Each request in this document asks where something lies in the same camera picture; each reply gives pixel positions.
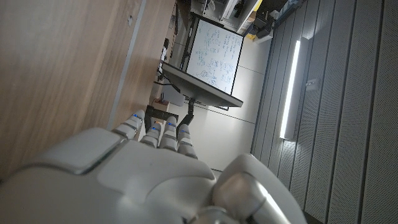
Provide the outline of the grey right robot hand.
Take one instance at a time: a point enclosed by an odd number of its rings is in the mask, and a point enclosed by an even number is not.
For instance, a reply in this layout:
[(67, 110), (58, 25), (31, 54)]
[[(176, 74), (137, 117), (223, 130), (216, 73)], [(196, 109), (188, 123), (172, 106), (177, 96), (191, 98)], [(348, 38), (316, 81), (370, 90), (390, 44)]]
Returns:
[(34, 157), (1, 184), (2, 223), (305, 223), (285, 185), (251, 154), (220, 175), (195, 154), (187, 125), (137, 111)]

